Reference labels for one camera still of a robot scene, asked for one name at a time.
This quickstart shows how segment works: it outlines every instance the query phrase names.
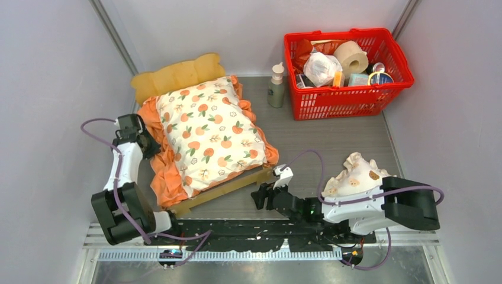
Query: orange ruffle trim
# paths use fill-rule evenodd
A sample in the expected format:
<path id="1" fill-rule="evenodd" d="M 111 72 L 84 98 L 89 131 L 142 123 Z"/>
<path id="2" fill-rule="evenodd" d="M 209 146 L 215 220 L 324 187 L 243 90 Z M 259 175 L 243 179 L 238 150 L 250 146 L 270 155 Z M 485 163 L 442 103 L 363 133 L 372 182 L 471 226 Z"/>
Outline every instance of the orange ruffle trim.
<path id="1" fill-rule="evenodd" d="M 252 123 L 256 121 L 256 115 L 251 110 L 251 103 L 249 101 L 242 99 L 242 84 L 239 83 L 236 76 L 231 76 L 232 84 L 234 86 L 235 92 L 239 97 L 239 107 L 242 109 L 242 113 L 247 116 Z M 157 195 L 157 203 L 163 208 L 168 208 L 171 205 L 180 203 L 181 201 L 188 199 L 188 195 L 183 189 L 182 178 L 179 174 L 176 164 L 174 162 L 174 151 L 168 143 L 165 136 L 163 125 L 160 122 L 160 115 L 157 110 L 157 97 L 151 97 L 146 100 L 143 106 L 139 109 L 138 114 L 143 118 L 144 123 L 148 132 L 153 136 L 153 138 L 160 144 L 160 153 L 156 154 L 151 160 L 152 169 L 155 172 L 152 183 L 150 186 Z M 272 147 L 265 138 L 265 133 L 261 128 L 255 126 L 260 134 L 262 141 L 265 143 L 265 155 L 267 158 L 267 163 L 264 166 L 273 166 L 279 162 L 279 151 Z M 250 165 L 246 170 L 261 166 L 259 164 Z M 232 172 L 229 174 L 228 178 L 219 182 L 213 182 L 209 185 L 207 190 L 214 186 L 217 186 L 223 182 L 235 178 L 240 175 L 241 172 Z M 194 191 L 194 196 L 199 194 L 200 191 Z"/>

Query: toy bed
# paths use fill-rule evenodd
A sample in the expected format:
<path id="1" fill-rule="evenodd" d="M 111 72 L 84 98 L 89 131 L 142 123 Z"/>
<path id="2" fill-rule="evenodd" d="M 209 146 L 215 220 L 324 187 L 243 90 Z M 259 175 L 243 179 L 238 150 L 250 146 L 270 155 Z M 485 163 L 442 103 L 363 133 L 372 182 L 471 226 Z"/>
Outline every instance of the toy bed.
<path id="1" fill-rule="evenodd" d="M 255 125 L 242 84 L 225 75 L 219 59 L 205 54 L 131 81 L 141 105 L 138 114 L 161 146 L 151 161 L 151 187 L 159 206 L 178 216 L 266 181 L 279 159 L 277 149 Z"/>

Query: red shopping basket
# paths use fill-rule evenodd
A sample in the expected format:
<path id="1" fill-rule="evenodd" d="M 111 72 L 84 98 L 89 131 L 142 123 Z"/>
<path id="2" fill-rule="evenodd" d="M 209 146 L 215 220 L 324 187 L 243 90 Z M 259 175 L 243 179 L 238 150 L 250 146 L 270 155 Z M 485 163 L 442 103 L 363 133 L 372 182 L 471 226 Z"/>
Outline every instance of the red shopping basket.
<path id="1" fill-rule="evenodd" d="M 302 40 L 353 40 L 367 52 L 371 63 L 382 62 L 394 83 L 354 87 L 300 89 L 295 82 L 292 57 Z M 352 29 L 347 32 L 296 33 L 284 36 L 289 90 L 295 120 L 356 117 L 379 114 L 399 93 L 413 85 L 415 79 L 406 58 L 391 33 L 385 28 Z"/>

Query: gray wood table surface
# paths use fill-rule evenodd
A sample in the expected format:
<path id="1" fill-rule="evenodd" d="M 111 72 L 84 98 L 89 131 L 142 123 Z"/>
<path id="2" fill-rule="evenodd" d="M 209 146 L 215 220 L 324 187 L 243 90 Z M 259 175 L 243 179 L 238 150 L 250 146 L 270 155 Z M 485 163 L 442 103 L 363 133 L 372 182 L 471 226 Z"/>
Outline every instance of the gray wood table surface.
<path id="1" fill-rule="evenodd" d="M 321 153 L 325 164 L 322 180 L 324 188 L 328 179 L 337 176 L 343 162 L 353 152 L 361 152 L 369 160 L 374 159 L 381 169 L 398 175 L 398 166 L 392 150 L 384 117 L 334 118 L 327 120 L 296 121 L 293 119 L 291 101 L 287 93 L 284 106 L 276 109 L 268 105 L 267 77 L 240 77 L 243 98 L 252 104 L 256 125 L 266 135 L 267 141 L 279 150 L 279 164 L 288 163 L 305 149 Z M 321 177 L 321 164 L 313 153 L 306 153 L 291 165 L 294 177 L 289 191 L 300 198 L 315 196 Z M 139 186 L 156 207 L 156 197 L 150 189 L 153 171 L 149 162 L 143 162 L 139 173 Z M 258 189 L 246 186 L 192 209 L 184 218 L 283 218 L 275 211 L 258 211 L 250 197 Z"/>

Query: green bottle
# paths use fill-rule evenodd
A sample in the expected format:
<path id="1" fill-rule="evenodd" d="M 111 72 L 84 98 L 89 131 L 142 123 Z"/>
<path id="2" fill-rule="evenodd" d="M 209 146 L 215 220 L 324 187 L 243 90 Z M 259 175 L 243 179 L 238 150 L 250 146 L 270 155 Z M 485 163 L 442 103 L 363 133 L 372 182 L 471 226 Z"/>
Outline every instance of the green bottle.
<path id="1" fill-rule="evenodd" d="M 268 104 L 274 108 L 282 107 L 284 103 L 284 90 L 285 86 L 282 81 L 282 74 L 284 73 L 284 67 L 282 62 L 280 64 L 274 65 L 272 68 L 273 75 L 272 80 L 268 83 Z"/>

